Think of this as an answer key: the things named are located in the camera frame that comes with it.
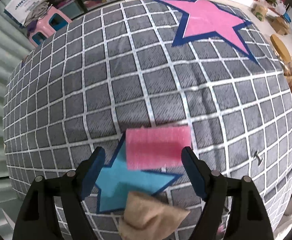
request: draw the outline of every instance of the gray checkered bedsheet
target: gray checkered bedsheet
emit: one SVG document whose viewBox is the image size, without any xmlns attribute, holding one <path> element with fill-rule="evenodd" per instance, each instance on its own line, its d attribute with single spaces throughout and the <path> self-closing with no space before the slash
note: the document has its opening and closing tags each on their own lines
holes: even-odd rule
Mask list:
<svg viewBox="0 0 292 240">
<path fill-rule="evenodd" d="M 3 125 L 7 167 L 21 199 L 35 176 L 62 176 L 97 146 L 108 162 L 129 127 L 187 124 L 194 152 L 211 169 L 253 178 L 276 227 L 292 190 L 292 97 L 279 62 L 254 25 L 240 34 L 259 65 L 218 37 L 172 47 L 180 17 L 153 0 L 105 6 L 58 31 L 15 69 Z M 183 176 L 157 198 L 191 211 L 167 239 L 188 239 L 205 203 L 183 167 L 162 171 Z M 83 202 L 94 231 L 120 239 L 122 212 L 96 214 L 96 197 L 94 188 Z M 70 239 L 58 198 L 56 206 Z"/>
</svg>

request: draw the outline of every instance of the beige fabric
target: beige fabric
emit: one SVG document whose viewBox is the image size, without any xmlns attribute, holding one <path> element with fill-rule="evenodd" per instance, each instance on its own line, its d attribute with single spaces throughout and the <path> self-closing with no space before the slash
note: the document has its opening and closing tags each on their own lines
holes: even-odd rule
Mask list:
<svg viewBox="0 0 292 240">
<path fill-rule="evenodd" d="M 131 191 L 118 231 L 123 240 L 162 240 L 174 232 L 189 212 Z"/>
</svg>

